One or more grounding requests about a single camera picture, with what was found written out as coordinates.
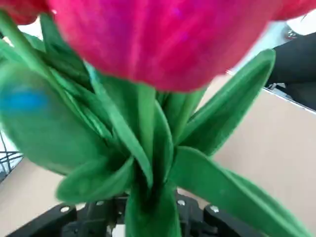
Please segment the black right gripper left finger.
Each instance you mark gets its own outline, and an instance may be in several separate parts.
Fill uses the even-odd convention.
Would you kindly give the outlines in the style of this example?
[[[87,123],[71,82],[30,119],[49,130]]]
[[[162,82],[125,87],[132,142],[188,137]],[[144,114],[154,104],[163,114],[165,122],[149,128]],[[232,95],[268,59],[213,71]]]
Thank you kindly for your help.
[[[126,196],[89,202],[83,208],[59,204],[8,237],[112,237],[117,225],[124,223]]]

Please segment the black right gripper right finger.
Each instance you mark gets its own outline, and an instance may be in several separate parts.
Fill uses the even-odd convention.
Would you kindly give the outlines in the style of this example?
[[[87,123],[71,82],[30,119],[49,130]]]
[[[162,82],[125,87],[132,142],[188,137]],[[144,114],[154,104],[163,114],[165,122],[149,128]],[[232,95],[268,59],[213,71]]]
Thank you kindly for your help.
[[[182,236],[184,237],[246,237],[247,226],[219,208],[176,194]]]

